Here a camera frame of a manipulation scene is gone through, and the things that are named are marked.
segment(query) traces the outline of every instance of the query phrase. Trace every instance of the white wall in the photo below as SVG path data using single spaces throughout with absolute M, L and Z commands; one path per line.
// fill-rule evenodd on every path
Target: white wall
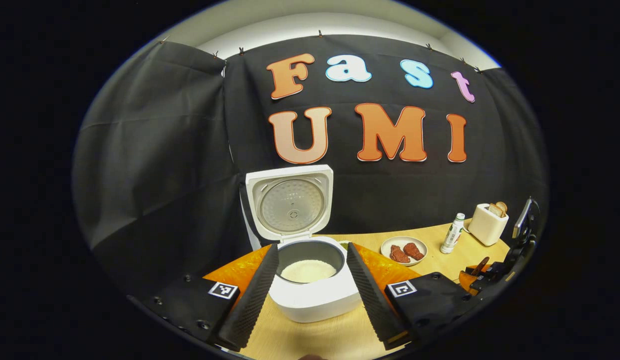
M 445 34 L 441 42 L 454 53 L 454 57 L 463 58 L 465 62 L 481 70 L 500 68 L 500 65 L 490 55 L 455 31 L 451 30 Z
M 218 57 L 227 59 L 238 54 L 239 47 L 247 51 L 287 39 L 318 36 L 319 30 L 324 35 L 369 35 L 421 46 L 429 43 L 432 48 L 454 56 L 442 41 L 424 32 L 378 18 L 346 13 L 303 13 L 272 18 L 227 32 L 197 48 L 211 54 L 218 51 Z

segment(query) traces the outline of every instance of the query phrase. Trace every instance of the inner lid plate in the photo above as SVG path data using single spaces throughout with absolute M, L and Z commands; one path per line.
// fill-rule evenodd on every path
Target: inner lid plate
M 284 180 L 267 189 L 261 198 L 261 223 L 271 231 L 293 234 L 316 224 L 325 212 L 323 192 L 301 178 Z

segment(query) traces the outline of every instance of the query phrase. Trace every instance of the blue letter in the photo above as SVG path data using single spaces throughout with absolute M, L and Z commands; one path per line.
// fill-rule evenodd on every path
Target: blue letter
M 328 65 L 331 65 L 325 71 L 325 76 L 333 82 L 346 82 L 354 80 L 355 82 L 364 83 L 372 78 L 372 74 L 367 72 L 365 61 L 355 55 L 337 55 L 328 59 Z
M 401 68 L 407 74 L 405 79 L 413 87 L 420 87 L 424 89 L 430 89 L 434 84 L 429 74 L 429 69 L 423 63 L 414 60 L 401 61 Z

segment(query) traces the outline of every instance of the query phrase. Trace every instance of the ceiling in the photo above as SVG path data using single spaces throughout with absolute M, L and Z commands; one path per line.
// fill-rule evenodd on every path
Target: ceiling
M 227 0 L 194 14 L 158 38 L 199 46 L 247 25 L 292 14 L 332 12 L 391 21 L 437 39 L 451 31 L 442 23 L 393 0 Z

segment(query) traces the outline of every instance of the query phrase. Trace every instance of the orange letter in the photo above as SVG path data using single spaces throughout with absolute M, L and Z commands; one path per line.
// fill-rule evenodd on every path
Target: orange letter
M 396 125 L 381 105 L 359 104 L 355 111 L 363 118 L 363 150 L 357 154 L 359 160 L 375 162 L 381 159 L 383 154 L 378 150 L 377 138 L 390 160 L 396 157 L 403 139 L 403 151 L 399 154 L 401 160 L 422 162 L 428 158 L 423 150 L 423 118 L 426 116 L 423 109 L 415 106 L 404 107 Z
M 299 78 L 299 80 L 307 79 L 308 68 L 304 64 L 297 64 L 292 69 L 292 64 L 312 64 L 313 62 L 314 57 L 312 57 L 312 55 L 303 54 L 269 64 L 267 69 L 272 71 L 272 77 L 274 78 L 272 99 L 277 100 L 301 92 L 301 90 L 303 90 L 303 85 L 294 82 L 294 76 Z
M 449 114 L 447 121 L 452 128 L 452 148 L 447 154 L 447 159 L 454 163 L 462 163 L 468 158 L 465 154 L 465 133 L 463 132 L 467 121 L 457 114 Z
M 285 161 L 293 164 L 311 164 L 318 162 L 328 150 L 328 116 L 332 114 L 329 107 L 313 107 L 305 111 L 305 116 L 312 121 L 312 146 L 308 150 L 299 150 L 294 145 L 294 128 L 296 112 L 277 112 L 268 121 L 274 127 L 276 152 Z

